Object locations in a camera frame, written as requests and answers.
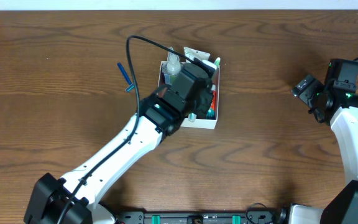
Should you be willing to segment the blue disposable razor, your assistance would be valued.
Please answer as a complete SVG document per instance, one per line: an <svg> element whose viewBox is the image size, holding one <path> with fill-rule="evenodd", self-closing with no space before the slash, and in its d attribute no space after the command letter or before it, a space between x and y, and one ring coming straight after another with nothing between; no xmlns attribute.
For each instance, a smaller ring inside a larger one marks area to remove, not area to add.
<svg viewBox="0 0 358 224"><path fill-rule="evenodd" d="M128 84L128 87L125 89L125 92L130 92L131 90L134 89L134 84L132 83L131 79L129 78L129 75L127 74L125 68L123 67L122 63L118 62L117 66L120 70L120 72L122 73L122 76L124 77L125 81Z"/></svg>

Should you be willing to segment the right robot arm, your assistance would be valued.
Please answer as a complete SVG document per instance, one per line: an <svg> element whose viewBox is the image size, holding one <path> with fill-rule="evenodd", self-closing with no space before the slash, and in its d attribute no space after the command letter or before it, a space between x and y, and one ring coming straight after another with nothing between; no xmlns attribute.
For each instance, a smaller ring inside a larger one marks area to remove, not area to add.
<svg viewBox="0 0 358 224"><path fill-rule="evenodd" d="M346 186L325 207L293 205L288 223L358 223L358 59L330 60L324 82L307 75L292 94L315 120L327 124L338 143Z"/></svg>

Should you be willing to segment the teal toothpaste tube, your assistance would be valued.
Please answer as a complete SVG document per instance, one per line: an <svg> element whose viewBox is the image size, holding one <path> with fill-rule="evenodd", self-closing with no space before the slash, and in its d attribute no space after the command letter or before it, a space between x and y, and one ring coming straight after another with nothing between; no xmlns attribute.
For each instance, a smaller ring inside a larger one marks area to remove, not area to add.
<svg viewBox="0 0 358 224"><path fill-rule="evenodd" d="M216 112L216 85L213 85L211 88L211 91L213 92L213 99L211 102L211 106L209 107L209 110L206 115L206 119L215 119L215 112Z"/></svg>

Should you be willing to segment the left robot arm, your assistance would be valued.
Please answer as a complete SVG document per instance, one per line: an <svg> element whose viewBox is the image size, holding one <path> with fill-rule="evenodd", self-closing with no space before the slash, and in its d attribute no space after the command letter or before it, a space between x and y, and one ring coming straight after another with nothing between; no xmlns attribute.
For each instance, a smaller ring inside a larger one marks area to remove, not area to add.
<svg viewBox="0 0 358 224"><path fill-rule="evenodd" d="M56 179L49 173L34 185L25 223L115 223L100 204L110 187L142 156L179 130L189 114L206 116L220 68L184 63L172 85L160 85L140 102L124 129L93 157Z"/></svg>

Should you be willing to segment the clear soap pump bottle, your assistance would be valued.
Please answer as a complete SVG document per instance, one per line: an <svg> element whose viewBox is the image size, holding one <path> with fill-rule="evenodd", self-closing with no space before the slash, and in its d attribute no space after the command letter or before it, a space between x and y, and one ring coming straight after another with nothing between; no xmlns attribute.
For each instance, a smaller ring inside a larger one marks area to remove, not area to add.
<svg viewBox="0 0 358 224"><path fill-rule="evenodd" d="M178 55L169 52L167 61L162 64L162 73L164 75L165 83L171 85L181 70L180 58Z"/></svg>

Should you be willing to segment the white lotion tube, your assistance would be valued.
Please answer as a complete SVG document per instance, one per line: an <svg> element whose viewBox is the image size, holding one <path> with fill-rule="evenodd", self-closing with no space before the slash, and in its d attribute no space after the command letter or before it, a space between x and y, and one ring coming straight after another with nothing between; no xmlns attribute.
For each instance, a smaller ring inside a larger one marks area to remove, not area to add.
<svg viewBox="0 0 358 224"><path fill-rule="evenodd" d="M184 47L183 49L184 49L185 56L189 58L189 60L186 59L186 62L188 63L190 63L191 60L194 60L196 58L200 61L209 60L210 53L192 49L189 47Z"/></svg>

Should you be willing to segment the green toothbrush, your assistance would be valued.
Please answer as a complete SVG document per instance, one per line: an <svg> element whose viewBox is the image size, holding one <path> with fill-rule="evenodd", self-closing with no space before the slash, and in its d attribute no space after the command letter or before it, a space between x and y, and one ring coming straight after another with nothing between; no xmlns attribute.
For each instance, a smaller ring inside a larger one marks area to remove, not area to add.
<svg viewBox="0 0 358 224"><path fill-rule="evenodd" d="M218 57L218 58L214 61L214 64L217 65L217 66L219 66L219 65L220 65L220 61L221 61L221 58ZM188 116L188 119L189 119L190 122L195 122L196 118L197 118L197 115L194 114L194 113L190 113L189 116Z"/></svg>

